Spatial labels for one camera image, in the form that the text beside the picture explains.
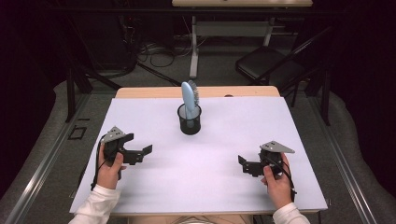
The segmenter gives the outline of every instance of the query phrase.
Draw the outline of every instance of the desk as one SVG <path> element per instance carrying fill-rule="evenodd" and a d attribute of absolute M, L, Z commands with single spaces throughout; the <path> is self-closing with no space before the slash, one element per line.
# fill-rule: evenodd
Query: desk
<path fill-rule="evenodd" d="M 288 158 L 299 208 L 303 212 L 327 209 L 289 109 L 276 88 L 198 90 L 203 114 L 202 129 L 196 135 L 183 134 L 179 129 L 177 108 L 183 103 L 180 88 L 119 90 L 97 141 L 116 125 L 134 133 L 134 140 L 125 148 L 141 149 L 152 144 L 153 151 L 142 163 L 122 172 L 117 186 L 121 189 L 120 201 L 112 216 L 271 214 L 275 208 L 260 178 L 244 174 L 237 160 L 241 155 L 257 161 L 259 145 L 271 140 L 296 151 Z M 223 97 L 228 94 L 234 97 Z M 96 146 L 71 213 L 90 193 L 95 151 Z"/>
<path fill-rule="evenodd" d="M 174 7 L 311 7 L 312 0 L 173 0 Z M 192 16 L 192 55 L 190 78 L 198 75 L 198 35 L 211 36 L 264 36 L 268 46 L 274 18 L 269 21 L 197 21 Z"/>

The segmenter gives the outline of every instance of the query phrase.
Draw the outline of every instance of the black chair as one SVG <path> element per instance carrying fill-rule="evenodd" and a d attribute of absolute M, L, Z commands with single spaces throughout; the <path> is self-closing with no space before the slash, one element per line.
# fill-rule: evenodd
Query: black chair
<path fill-rule="evenodd" d="M 320 60 L 324 58 L 322 52 L 321 55 L 318 54 L 320 48 L 314 50 L 314 55 L 308 49 L 312 49 L 312 46 L 320 43 L 319 40 L 326 39 L 324 37 L 330 36 L 331 32 L 332 27 L 327 27 L 287 55 L 276 49 L 261 46 L 236 61 L 235 69 L 249 79 L 251 85 L 275 86 L 279 92 L 294 86 L 294 89 L 285 95 L 287 97 L 294 92 L 291 103 L 291 106 L 294 106 L 300 81 L 317 73 L 321 67 Z"/>

